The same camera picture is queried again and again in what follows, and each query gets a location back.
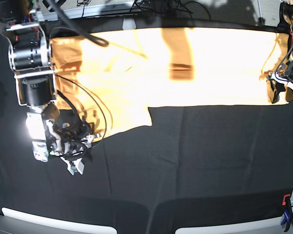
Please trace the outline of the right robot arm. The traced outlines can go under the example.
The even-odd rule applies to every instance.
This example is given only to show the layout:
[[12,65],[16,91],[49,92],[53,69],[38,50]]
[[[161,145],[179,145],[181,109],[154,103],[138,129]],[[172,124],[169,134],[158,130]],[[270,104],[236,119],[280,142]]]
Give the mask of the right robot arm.
[[[26,126],[34,158],[59,157],[71,174],[83,174],[83,158],[97,134],[75,105],[56,88],[51,41],[35,0],[0,0],[0,33],[8,40],[18,103],[29,111]],[[69,110],[55,102],[63,98]]]

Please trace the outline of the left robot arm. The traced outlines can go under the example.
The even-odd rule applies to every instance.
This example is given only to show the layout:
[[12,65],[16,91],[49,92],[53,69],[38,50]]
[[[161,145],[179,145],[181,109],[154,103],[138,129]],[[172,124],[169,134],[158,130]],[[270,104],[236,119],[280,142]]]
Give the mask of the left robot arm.
[[284,92],[285,88],[293,91],[293,0],[282,0],[279,10],[279,26],[288,30],[290,45],[287,53],[271,72],[267,79],[273,92]]

